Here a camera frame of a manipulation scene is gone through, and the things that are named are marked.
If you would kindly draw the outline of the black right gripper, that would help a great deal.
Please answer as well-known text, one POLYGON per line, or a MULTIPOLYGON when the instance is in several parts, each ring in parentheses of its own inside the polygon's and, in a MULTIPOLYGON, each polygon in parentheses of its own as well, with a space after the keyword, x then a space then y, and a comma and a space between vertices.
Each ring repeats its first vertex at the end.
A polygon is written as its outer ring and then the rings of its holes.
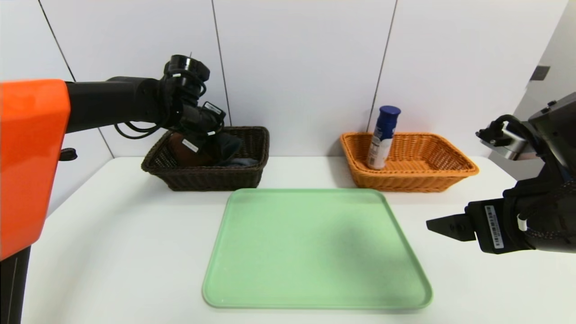
POLYGON ((426 221, 427 229, 461 242, 477 240, 482 252, 505 254, 534 250, 517 224, 519 215, 536 200, 535 193, 506 189, 502 197, 470 202, 466 214, 426 221))

